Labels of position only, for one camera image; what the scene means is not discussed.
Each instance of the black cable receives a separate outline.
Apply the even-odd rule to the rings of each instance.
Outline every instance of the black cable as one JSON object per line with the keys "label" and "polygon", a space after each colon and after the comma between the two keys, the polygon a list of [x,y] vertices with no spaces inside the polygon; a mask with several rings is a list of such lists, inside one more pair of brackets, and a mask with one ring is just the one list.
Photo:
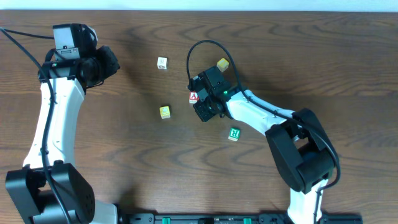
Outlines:
{"label": "black cable", "polygon": [[18,41],[16,41],[14,38],[12,38],[6,32],[6,29],[3,29],[3,28],[0,27],[0,31],[6,37],[8,37],[8,39],[13,41],[13,43],[16,44],[33,61],[33,63],[37,66],[37,68],[39,68],[40,73],[43,75],[43,77],[45,78],[45,81],[47,82],[47,85],[49,86],[49,90],[50,90],[50,108],[49,108],[49,114],[47,115],[47,120],[46,120],[45,126],[44,126],[42,147],[40,148],[40,153],[42,155],[43,170],[44,170],[45,178],[47,179],[47,182],[49,183],[49,186],[50,186],[52,192],[54,193],[55,198],[57,199],[58,203],[61,206],[61,210],[62,210],[63,214],[65,215],[65,218],[67,219],[67,223],[68,224],[72,224],[72,221],[70,219],[70,215],[68,213],[68,210],[66,209],[65,204],[63,203],[63,200],[62,200],[60,194],[58,193],[57,188],[54,185],[53,179],[50,176],[50,172],[49,172],[49,168],[47,167],[47,161],[46,161],[46,156],[45,156],[45,155],[47,155],[47,150],[46,150],[46,148],[47,148],[47,139],[49,137],[50,124],[51,124],[51,119],[52,119],[52,115],[53,115],[53,111],[54,111],[54,103],[55,103],[54,90],[52,88],[52,85],[50,83],[50,80],[49,80],[48,76],[46,76],[46,74],[43,72],[42,67],[40,66],[38,61],[21,44],[19,44]]}
{"label": "black cable", "polygon": [[236,76],[236,81],[237,81],[237,83],[238,83],[238,88],[239,88],[239,90],[241,90],[243,96],[244,96],[248,101],[250,101],[250,102],[253,103],[254,105],[260,107],[261,109],[264,109],[264,110],[266,110],[266,111],[272,113],[272,114],[275,115],[275,116],[278,116],[278,117],[280,117],[280,118],[284,118],[284,119],[286,119],[287,121],[290,121],[290,122],[292,122],[292,123],[294,123],[294,124],[296,124],[296,125],[298,125],[298,126],[301,126],[303,129],[306,129],[307,131],[309,131],[309,132],[313,133],[314,135],[316,135],[316,137],[318,137],[319,139],[321,139],[321,141],[326,145],[326,148],[328,149],[328,152],[330,153],[331,158],[333,159],[333,163],[334,163],[335,166],[336,166],[336,173],[337,173],[337,175],[336,175],[335,180],[334,180],[332,183],[330,183],[330,184],[328,184],[328,185],[326,185],[326,186],[324,186],[324,187],[320,187],[320,188],[317,190],[317,201],[316,201],[317,204],[315,205],[315,211],[314,211],[314,223],[316,223],[316,222],[317,222],[316,219],[317,219],[317,212],[318,212],[318,206],[319,206],[319,199],[320,199],[320,196],[321,196],[321,191],[322,191],[322,190],[325,190],[325,189],[328,189],[328,188],[330,188],[330,187],[336,185],[336,184],[338,183],[338,181],[340,180],[340,176],[341,176],[340,163],[338,162],[338,156],[337,156],[337,154],[335,154],[335,151],[334,151],[333,146],[332,146],[331,144],[329,144],[328,142],[326,142],[326,141],[325,141],[325,138],[322,137],[322,134],[320,134],[320,132],[317,131],[317,130],[316,130],[314,127],[312,127],[311,125],[305,124],[305,123],[303,123],[303,122],[297,121],[296,119],[293,119],[293,118],[290,118],[290,117],[285,116],[285,115],[283,115],[283,114],[280,114],[280,113],[278,113],[278,111],[273,111],[273,110],[271,110],[271,109],[269,109],[269,108],[266,108],[265,106],[262,106],[261,104],[259,104],[259,103],[255,102],[254,100],[252,100],[250,96],[247,96],[247,94],[243,91],[242,83],[241,83],[241,81],[240,81],[240,79],[239,79],[238,70],[236,69],[236,66],[235,66],[235,63],[234,63],[234,60],[233,60],[231,54],[228,52],[228,50],[227,50],[224,46],[222,46],[220,43],[218,43],[218,42],[216,42],[216,41],[214,41],[214,40],[201,40],[201,41],[195,43],[195,44],[191,47],[191,49],[189,50],[189,52],[188,52],[188,56],[187,56],[187,75],[188,75],[188,79],[189,79],[188,88],[189,88],[190,90],[192,89],[192,79],[191,79],[191,76],[190,76],[190,73],[189,73],[189,58],[190,58],[190,55],[191,55],[191,53],[192,53],[192,50],[193,50],[197,45],[202,44],[202,43],[211,43],[211,44],[215,44],[215,45],[219,46],[221,49],[224,50],[224,52],[227,54],[227,56],[228,56],[228,58],[229,58],[229,61],[231,62],[231,65],[232,65],[232,67],[233,67],[233,70],[234,70],[234,73],[235,73],[235,76]]}
{"label": "black cable", "polygon": [[94,87],[100,86],[100,85],[102,85],[102,84],[104,84],[104,80],[102,80],[102,82],[99,83],[99,84],[95,84],[95,85],[93,85],[93,86],[88,86],[88,87],[86,87],[86,89],[94,88]]}
{"label": "black cable", "polygon": [[35,37],[35,38],[41,38],[41,39],[51,39],[51,40],[54,39],[54,37],[49,37],[49,36],[27,34],[27,33],[24,33],[24,32],[10,30],[10,29],[6,29],[6,28],[2,28],[2,29],[5,30],[6,32],[10,32],[10,33],[13,33],[13,34],[19,34],[19,35],[25,35],[25,36],[28,36],[28,37]]}

